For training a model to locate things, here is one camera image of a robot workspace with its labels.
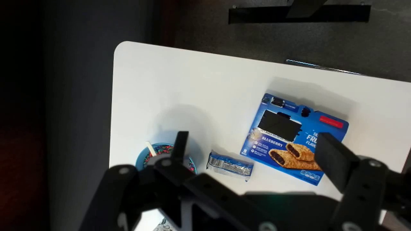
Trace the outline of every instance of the blue packaging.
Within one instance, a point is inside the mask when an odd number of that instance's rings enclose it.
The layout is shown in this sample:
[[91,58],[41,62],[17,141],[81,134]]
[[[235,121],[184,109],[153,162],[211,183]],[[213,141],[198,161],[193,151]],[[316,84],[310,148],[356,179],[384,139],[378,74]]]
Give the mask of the blue packaging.
[[342,141],[347,129],[347,120],[265,93],[242,155],[319,184],[324,173],[314,160],[317,134],[329,132]]
[[216,151],[211,151],[206,168],[213,169],[220,173],[242,177],[248,180],[253,173],[254,164],[227,155],[221,155]]

